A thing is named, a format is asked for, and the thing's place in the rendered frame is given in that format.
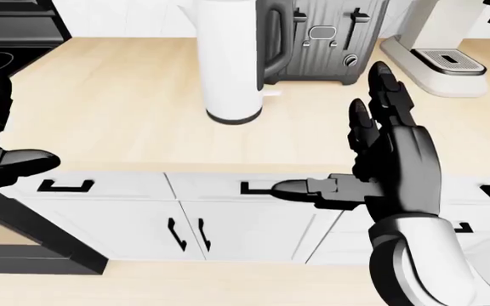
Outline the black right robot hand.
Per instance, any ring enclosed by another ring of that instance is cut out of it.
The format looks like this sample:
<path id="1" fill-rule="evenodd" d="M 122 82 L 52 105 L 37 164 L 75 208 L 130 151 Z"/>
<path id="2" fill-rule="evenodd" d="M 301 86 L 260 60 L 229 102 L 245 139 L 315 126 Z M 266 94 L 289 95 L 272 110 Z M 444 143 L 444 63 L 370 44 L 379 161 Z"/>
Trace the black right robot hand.
<path id="1" fill-rule="evenodd" d="M 350 175 L 283 180 L 271 196 L 313 203 L 315 208 L 351 211 L 365 205 L 373 221 L 403 213 L 440 213 L 442 172 L 425 127 L 416 124 L 411 96 L 389 66 L 375 62 L 367 75 L 369 104 L 349 106 Z"/>

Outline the white electric kettle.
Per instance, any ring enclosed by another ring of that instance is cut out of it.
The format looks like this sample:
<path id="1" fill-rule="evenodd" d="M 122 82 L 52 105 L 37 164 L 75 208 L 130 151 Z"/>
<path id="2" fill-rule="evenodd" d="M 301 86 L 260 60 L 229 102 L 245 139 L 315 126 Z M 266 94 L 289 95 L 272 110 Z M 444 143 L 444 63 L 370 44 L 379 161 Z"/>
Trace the white electric kettle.
<path id="1" fill-rule="evenodd" d="M 192 0 L 181 12 L 197 33 L 204 109 L 214 122 L 252 122 L 263 109 L 265 78 L 293 54 L 293 0 Z M 265 58 L 267 21 L 279 14 L 280 53 Z"/>

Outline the white cabinet drawer front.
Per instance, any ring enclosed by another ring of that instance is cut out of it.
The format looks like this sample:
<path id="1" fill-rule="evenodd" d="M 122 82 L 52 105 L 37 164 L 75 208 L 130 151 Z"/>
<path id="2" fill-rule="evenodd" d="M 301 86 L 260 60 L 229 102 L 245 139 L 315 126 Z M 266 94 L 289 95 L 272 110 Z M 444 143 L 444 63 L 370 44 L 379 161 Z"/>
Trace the white cabinet drawer front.
<path id="1" fill-rule="evenodd" d="M 77 186 L 83 180 L 94 180 L 89 193 L 39 193 L 43 180 L 54 180 L 55 185 Z M 9 187 L 0 188 L 0 193 L 16 199 L 25 198 L 94 198 L 94 199 L 140 199 L 170 201 L 174 193 L 163 173 L 123 171 L 50 171 L 27 178 L 19 178 Z"/>
<path id="2" fill-rule="evenodd" d="M 269 189 L 275 183 L 295 179 L 325 179 L 328 173 L 166 173 L 180 201 L 280 201 L 271 195 L 241 195 L 240 183 Z"/>

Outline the white coffee machine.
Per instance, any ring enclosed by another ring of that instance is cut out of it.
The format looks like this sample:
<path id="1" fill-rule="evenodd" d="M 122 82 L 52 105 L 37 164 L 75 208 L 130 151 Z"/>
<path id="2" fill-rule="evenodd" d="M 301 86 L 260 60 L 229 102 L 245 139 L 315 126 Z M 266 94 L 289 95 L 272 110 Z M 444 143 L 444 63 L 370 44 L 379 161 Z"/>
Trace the white coffee machine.
<path id="1" fill-rule="evenodd" d="M 414 0 L 402 31 L 380 49 L 428 94 L 477 98 L 487 93 L 487 68 L 458 50 L 490 0 Z"/>

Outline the black stove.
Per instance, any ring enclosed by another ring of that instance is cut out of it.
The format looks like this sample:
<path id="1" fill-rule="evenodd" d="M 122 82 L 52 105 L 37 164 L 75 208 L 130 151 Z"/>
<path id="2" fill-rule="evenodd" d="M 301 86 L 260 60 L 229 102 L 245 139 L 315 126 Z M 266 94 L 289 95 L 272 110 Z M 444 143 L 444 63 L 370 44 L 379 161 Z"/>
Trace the black stove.
<path id="1" fill-rule="evenodd" d="M 0 72 L 9 78 L 71 39 L 52 0 L 0 0 Z M 108 259 L 0 193 L 0 225 L 32 240 L 0 244 L 0 274 L 101 275 Z"/>

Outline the grey four-slot toaster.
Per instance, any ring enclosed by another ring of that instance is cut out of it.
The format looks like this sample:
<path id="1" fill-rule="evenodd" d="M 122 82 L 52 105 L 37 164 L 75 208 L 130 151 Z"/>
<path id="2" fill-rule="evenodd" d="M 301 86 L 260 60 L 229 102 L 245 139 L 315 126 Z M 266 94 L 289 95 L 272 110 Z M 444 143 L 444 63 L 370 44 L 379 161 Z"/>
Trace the grey four-slot toaster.
<path id="1" fill-rule="evenodd" d="M 390 0 L 293 0 L 290 62 L 265 83 L 356 83 L 379 37 Z"/>

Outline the white cabinet door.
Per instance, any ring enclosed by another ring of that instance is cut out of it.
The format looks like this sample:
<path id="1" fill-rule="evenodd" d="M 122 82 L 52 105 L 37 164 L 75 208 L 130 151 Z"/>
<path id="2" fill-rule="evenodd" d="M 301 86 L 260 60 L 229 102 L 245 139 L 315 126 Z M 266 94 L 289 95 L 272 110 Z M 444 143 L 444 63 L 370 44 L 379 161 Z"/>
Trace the white cabinet door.
<path id="1" fill-rule="evenodd" d="M 92 249 L 114 260 L 203 260 L 202 249 L 177 201 L 26 199 L 22 203 Z M 185 252 L 168 219 L 187 241 Z"/>
<path id="2" fill-rule="evenodd" d="M 308 261 L 340 215 L 290 201 L 182 201 L 204 257 L 220 262 Z M 207 252 L 198 229 L 211 241 Z"/>

